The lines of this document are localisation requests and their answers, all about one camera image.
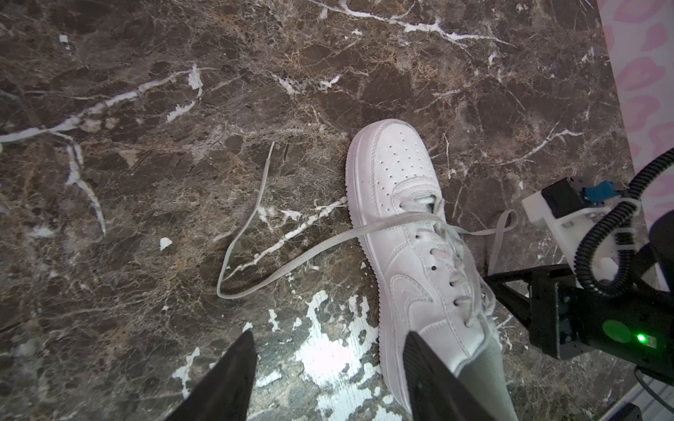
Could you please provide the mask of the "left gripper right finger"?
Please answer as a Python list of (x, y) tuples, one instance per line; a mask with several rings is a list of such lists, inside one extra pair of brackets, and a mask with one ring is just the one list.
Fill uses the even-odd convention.
[(414, 420), (494, 420), (418, 333), (407, 334), (403, 362)]

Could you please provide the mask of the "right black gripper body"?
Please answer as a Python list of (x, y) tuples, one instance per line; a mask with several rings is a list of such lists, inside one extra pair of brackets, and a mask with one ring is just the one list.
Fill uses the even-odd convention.
[(533, 272), (529, 299), (529, 338), (544, 354), (564, 361), (597, 350), (639, 368), (673, 367), (673, 301), (662, 294), (601, 298), (557, 265)]

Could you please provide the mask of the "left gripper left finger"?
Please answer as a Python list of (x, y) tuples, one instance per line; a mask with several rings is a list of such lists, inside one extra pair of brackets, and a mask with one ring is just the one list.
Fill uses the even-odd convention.
[(245, 331), (165, 420), (246, 420), (257, 360), (254, 335)]

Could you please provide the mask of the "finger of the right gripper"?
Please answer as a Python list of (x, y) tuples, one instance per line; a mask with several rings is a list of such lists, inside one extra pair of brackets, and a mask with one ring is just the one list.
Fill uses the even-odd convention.
[(533, 272), (531, 270), (516, 270), (511, 272), (488, 275), (484, 280), (493, 291), (495, 298), (517, 319), (525, 329), (531, 325), (530, 299), (524, 294), (508, 286), (511, 282), (525, 282), (530, 286)]

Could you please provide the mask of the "white sneaker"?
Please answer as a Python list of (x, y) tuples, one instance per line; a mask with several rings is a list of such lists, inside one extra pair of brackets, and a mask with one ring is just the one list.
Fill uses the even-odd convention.
[(493, 320), (495, 298), (460, 232), (448, 224), (427, 148), (406, 122), (386, 119), (352, 140), (349, 216), (377, 279), (379, 360), (396, 401), (410, 407), (405, 338), (418, 333), (477, 401), (514, 420)]

